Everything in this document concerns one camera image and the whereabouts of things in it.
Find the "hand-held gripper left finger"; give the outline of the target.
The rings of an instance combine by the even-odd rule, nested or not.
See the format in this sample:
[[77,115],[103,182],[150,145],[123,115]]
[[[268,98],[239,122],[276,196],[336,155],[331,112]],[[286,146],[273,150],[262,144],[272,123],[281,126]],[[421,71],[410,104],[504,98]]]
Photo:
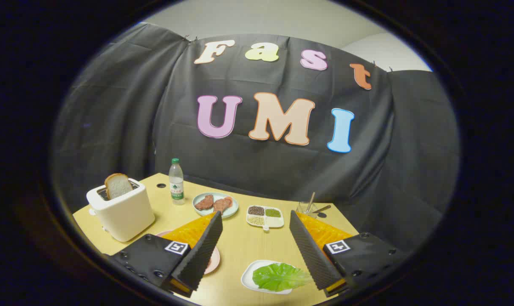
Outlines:
[[147,283],[189,298],[203,278],[222,230],[222,215],[214,212],[163,236],[145,234],[107,258]]

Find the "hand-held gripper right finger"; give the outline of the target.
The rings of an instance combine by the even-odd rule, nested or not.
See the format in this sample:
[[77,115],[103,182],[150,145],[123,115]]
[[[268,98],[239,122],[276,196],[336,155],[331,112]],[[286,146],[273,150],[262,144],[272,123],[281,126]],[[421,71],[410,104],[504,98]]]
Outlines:
[[407,257],[374,234],[350,235],[297,211],[291,212],[289,228],[314,283],[327,297],[358,294]]

